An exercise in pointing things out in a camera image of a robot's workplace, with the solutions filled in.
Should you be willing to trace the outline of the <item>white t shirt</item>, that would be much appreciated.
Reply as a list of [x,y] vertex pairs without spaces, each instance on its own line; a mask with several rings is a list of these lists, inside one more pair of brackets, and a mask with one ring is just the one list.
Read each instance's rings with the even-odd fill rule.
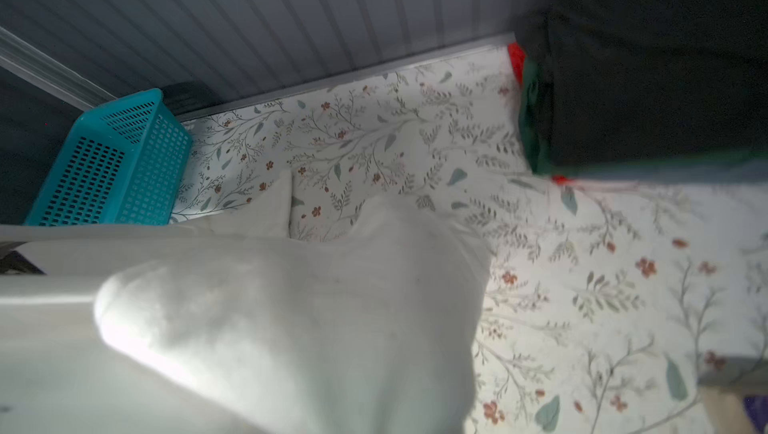
[[383,194],[289,235],[289,173],[165,226],[1,230],[5,433],[459,433],[491,251]]

